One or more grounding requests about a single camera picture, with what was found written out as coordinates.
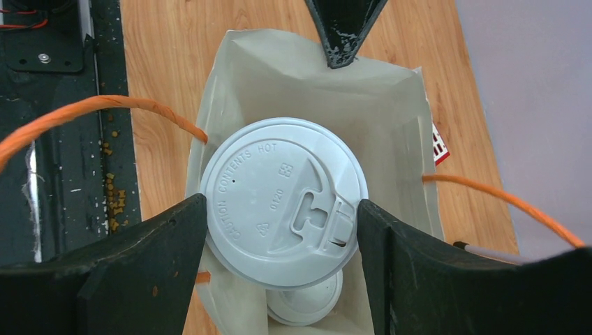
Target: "paper bag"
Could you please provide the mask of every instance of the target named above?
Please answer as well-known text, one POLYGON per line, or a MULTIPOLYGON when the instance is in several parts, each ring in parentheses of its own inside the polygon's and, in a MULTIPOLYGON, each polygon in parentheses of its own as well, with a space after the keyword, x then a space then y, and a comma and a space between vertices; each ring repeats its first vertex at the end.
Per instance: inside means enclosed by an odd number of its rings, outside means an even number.
MULTIPOLYGON (((370 200, 402 221, 443 239, 436 187, 431 113, 420 73, 360 57, 331 70, 321 46, 276 30, 229 31, 203 93, 186 195, 197 193, 216 148, 235 131, 272 117, 296 117, 326 127, 353 151, 367 178, 370 200)), ((206 247, 197 285, 208 314, 225 335, 373 334, 360 252, 343 269, 343 291, 334 310, 308 327, 267 317, 265 290, 230 273, 206 247)))

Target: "cable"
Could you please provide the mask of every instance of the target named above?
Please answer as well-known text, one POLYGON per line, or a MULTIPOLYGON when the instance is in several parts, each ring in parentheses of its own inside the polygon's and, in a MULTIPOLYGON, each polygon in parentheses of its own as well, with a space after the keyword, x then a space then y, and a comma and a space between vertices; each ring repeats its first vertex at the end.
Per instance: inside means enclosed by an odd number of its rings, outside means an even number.
POLYGON ((542 223, 543 225, 546 225, 550 230, 553 230, 553 232, 559 235, 559 237, 561 237, 562 239, 566 240, 572 246, 576 248, 582 248, 586 246, 586 244, 579 237, 575 236, 567 228, 563 227, 559 222, 555 221, 551 216, 546 215, 538 208, 518 198, 517 196, 509 194, 508 192, 502 191, 493 186, 481 184, 464 177, 450 176, 447 174, 425 174, 422 177, 422 181, 424 183, 430 181, 444 181, 448 183, 460 184, 463 186, 473 188, 477 191, 493 195, 496 198, 502 199, 510 204, 513 204, 515 207, 527 213, 538 222, 542 223))
POLYGON ((21 15, 30 15, 30 14, 39 14, 39 21, 37 23, 33 23, 30 25, 25 24, 0 24, 0 31, 15 31, 15 30, 27 30, 27 29, 39 29, 47 25, 49 22, 47 18, 47 13, 44 11, 39 10, 29 10, 29 11, 19 11, 13 12, 10 10, 3 9, 0 13, 4 14, 21 14, 21 15))
POLYGON ((12 10, 8 10, 8 9, 0 9, 0 13, 2 14, 19 14, 19 15, 30 15, 30 14, 36 14, 37 10, 21 10, 21 11, 12 11, 12 10))
POLYGON ((32 122, 13 131, 7 138, 0 142, 0 172, 4 170, 6 163, 19 150, 31 144, 45 131, 60 126, 75 118, 105 108, 140 108, 159 114, 174 122, 179 128, 190 132, 198 140, 207 143, 207 135, 201 129, 194 126, 187 119, 175 114, 170 107, 157 103, 154 100, 142 98, 130 98, 128 96, 92 96, 84 100, 63 106, 57 110, 45 114, 32 122))
MULTIPOLYGON (((45 131, 55 126, 60 126, 68 121, 72 121, 81 115, 111 107, 140 108, 142 110, 149 110, 150 112, 159 114, 169 119, 170 121, 177 124, 179 128, 190 132, 198 140, 207 143, 207 135, 204 133, 204 131, 194 126, 187 119, 175 114, 169 107, 154 100, 115 95, 93 96, 77 103, 63 106, 49 114, 43 115, 42 117, 39 117, 34 121, 18 128, 7 138, 2 140, 2 142, 0 142, 0 172, 4 169, 8 160, 12 156, 33 142, 45 131)), ((431 181, 450 182, 488 193, 518 207, 537 221, 541 222, 543 225, 546 225, 549 229, 553 230, 557 235, 573 246, 577 248, 586 246, 586 244, 580 238, 575 236, 553 218, 535 208, 533 205, 519 199, 515 195, 509 194, 493 186, 480 184, 464 177, 446 174, 426 174, 422 177, 422 181, 424 183, 431 181)))

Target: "wooden table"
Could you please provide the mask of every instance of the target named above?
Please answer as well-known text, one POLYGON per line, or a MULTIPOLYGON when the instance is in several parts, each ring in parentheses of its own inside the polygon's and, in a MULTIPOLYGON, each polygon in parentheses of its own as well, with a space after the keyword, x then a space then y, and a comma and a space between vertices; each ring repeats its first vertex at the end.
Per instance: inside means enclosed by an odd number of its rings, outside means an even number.
MULTIPOLYGON (((275 28, 318 41, 304 0, 122 0, 131 96, 153 98, 197 117, 214 56, 229 29, 275 28)), ((393 0, 359 53, 421 66, 434 121, 451 157, 441 173, 501 186, 454 0, 393 0)), ((190 135, 150 113, 132 111, 143 219, 183 200, 190 135)), ((461 186, 442 184, 446 239, 517 252, 508 208, 461 186)), ((194 295, 185 334, 216 334, 194 295)))

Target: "orange cord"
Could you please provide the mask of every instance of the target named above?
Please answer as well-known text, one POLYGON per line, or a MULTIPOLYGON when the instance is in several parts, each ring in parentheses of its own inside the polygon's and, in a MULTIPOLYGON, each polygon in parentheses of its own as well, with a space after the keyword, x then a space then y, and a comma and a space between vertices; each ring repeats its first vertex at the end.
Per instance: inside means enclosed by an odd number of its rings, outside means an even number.
POLYGON ((567 228, 563 227, 559 222, 555 221, 552 217, 546 215, 538 208, 525 202, 517 196, 509 194, 508 192, 502 191, 493 186, 480 184, 476 181, 464 177, 450 176, 447 174, 425 174, 422 177, 422 181, 424 183, 430 181, 444 181, 464 185, 470 188, 474 188, 475 190, 488 193, 496 198, 500 198, 518 207, 528 215, 532 216, 538 222, 542 223, 543 225, 546 225, 550 230, 553 230, 553 232, 559 235, 559 237, 566 240, 569 244, 573 245, 574 247, 581 248, 586 246, 586 244, 579 237, 575 236, 573 233, 567 230, 567 228))
POLYGON ((198 140, 207 143, 207 135, 204 131, 194 126, 187 119, 175 114, 170 107, 157 103, 154 100, 130 98, 128 96, 92 96, 91 98, 63 106, 49 114, 43 115, 31 123, 18 128, 0 142, 0 172, 4 170, 6 163, 12 156, 31 144, 31 142, 45 131, 72 121, 81 115, 112 107, 149 110, 169 119, 177 124, 179 128, 190 132, 198 140))
MULTIPOLYGON (((77 103, 63 106, 49 114, 43 115, 31 123, 18 128, 7 138, 2 140, 2 142, 0 142, 0 172, 4 169, 8 160, 12 156, 33 142, 45 131, 55 126, 60 126, 68 121, 72 121, 81 115, 111 107, 140 108, 142 110, 149 110, 150 112, 159 114, 169 119, 170 121, 177 124, 179 128, 190 132, 200 141, 207 143, 207 135, 204 133, 204 131, 194 126, 187 119, 175 114, 169 107, 157 103, 154 100, 130 98, 128 96, 93 96, 77 103)), ((480 184, 467 178, 450 176, 446 174, 427 174, 422 177, 422 181, 424 183, 430 181, 456 183, 488 193, 494 197, 505 200, 506 202, 509 202, 510 204, 513 204, 522 211, 526 212, 528 215, 532 216, 534 219, 553 230, 557 235, 572 244, 574 247, 578 248, 586 246, 586 244, 580 238, 575 236, 550 216, 541 212, 531 204, 524 202, 518 197, 494 188, 493 186, 480 184)), ((209 279, 207 279, 206 275, 202 275, 202 277, 198 277, 197 280, 198 282, 207 282, 209 279)))

